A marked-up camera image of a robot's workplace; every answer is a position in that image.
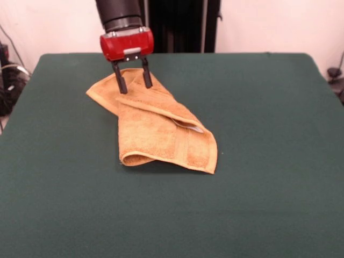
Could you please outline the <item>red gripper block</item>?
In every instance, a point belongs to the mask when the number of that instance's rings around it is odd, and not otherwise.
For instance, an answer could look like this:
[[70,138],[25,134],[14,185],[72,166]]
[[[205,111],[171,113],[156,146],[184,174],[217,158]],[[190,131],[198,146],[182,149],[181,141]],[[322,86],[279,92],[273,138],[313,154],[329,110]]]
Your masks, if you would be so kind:
[[[154,50],[154,38],[151,29],[143,26],[108,32],[100,36],[100,45],[104,57],[111,61],[120,93],[127,94],[127,86],[121,75],[118,61],[129,61],[130,58],[127,58],[127,56],[133,54],[138,57],[151,54]],[[141,61],[145,86],[149,89],[153,85],[148,60],[144,56]]]

